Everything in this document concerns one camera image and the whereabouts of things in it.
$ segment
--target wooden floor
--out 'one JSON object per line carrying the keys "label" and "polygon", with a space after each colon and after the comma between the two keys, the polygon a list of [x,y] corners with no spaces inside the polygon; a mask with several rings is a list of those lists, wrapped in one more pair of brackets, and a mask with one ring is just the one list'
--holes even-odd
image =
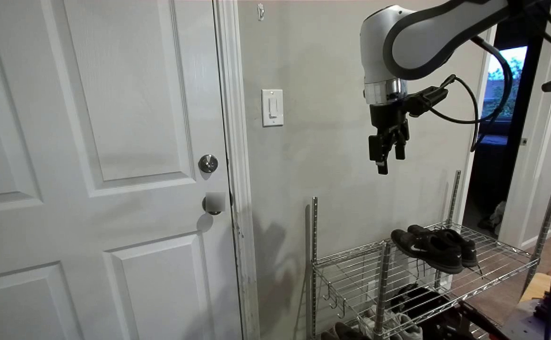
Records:
{"label": "wooden floor", "polygon": [[[537,271],[539,273],[550,273],[551,271],[551,238],[546,241]],[[526,273],[520,273],[475,297],[471,297],[468,302],[497,323],[504,324],[521,298],[525,278]]]}

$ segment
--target door knob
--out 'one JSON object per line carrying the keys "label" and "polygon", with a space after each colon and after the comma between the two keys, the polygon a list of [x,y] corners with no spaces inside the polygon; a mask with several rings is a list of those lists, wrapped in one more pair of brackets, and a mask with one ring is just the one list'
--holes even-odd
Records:
{"label": "door knob", "polygon": [[211,172],[217,170],[217,167],[219,167],[219,161],[217,160],[217,157],[214,157],[213,155],[203,155],[202,158],[200,158],[200,161],[198,161],[198,167],[202,170],[202,172],[210,174]]}
{"label": "door knob", "polygon": [[225,194],[223,192],[207,192],[202,200],[202,209],[210,215],[219,215],[225,210]]}

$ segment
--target doorway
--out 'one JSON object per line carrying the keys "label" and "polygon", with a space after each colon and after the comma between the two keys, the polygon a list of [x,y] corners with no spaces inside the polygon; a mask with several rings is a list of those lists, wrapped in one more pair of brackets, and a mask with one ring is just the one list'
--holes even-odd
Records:
{"label": "doorway", "polygon": [[[542,4],[550,9],[550,0]],[[544,16],[536,8],[531,8],[530,13],[542,26],[546,25]],[[542,42],[524,15],[501,22],[496,30],[494,47],[511,66],[513,88],[498,119],[479,127],[479,134],[485,137],[475,151],[463,217],[463,225],[492,237],[498,237],[504,217]],[[490,58],[486,71],[482,117],[489,115],[500,102],[504,83],[495,58]]]}

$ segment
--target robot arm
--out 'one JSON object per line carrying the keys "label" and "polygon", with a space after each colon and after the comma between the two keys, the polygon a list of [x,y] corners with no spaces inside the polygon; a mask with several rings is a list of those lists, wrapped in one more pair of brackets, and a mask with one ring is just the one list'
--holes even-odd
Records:
{"label": "robot arm", "polygon": [[[379,173],[387,173],[387,156],[393,145],[397,158],[405,158],[403,148],[409,140],[406,81],[430,75],[457,47],[509,17],[515,10],[509,3],[528,6],[535,2],[449,0],[421,11],[390,6],[364,20],[360,31],[364,97],[377,127],[377,135],[369,138],[370,159],[379,166]],[[436,96],[441,100],[446,94]],[[421,113],[410,112],[410,116]]]}

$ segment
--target door frame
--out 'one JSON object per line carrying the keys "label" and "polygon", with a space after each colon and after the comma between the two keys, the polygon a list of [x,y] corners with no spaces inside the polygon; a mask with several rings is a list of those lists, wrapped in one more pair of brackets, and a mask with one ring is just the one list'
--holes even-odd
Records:
{"label": "door frame", "polygon": [[237,0],[213,0],[242,335],[260,339]]}
{"label": "door frame", "polygon": [[[546,31],[551,35],[550,24],[547,24]],[[491,34],[490,43],[493,43],[495,33],[495,30],[494,34],[489,32]],[[551,93],[543,93],[541,91],[541,85],[551,80],[551,45],[546,41],[543,42],[539,64],[543,60],[546,61],[546,69],[539,67],[536,71],[530,104],[528,105],[524,130],[522,132],[522,138],[526,138],[528,143],[520,147],[517,153],[517,161],[515,163],[515,170],[513,170],[513,180],[511,181],[511,188],[507,198],[505,215],[500,227],[499,240],[518,248],[530,246],[529,241],[524,241],[525,230],[530,222],[530,211],[533,207],[534,196],[551,135]],[[486,82],[487,66],[483,69],[482,82],[479,86],[479,103],[483,103]],[[468,153],[459,215],[456,216],[456,221],[459,223],[463,221],[473,161],[474,155]]]}

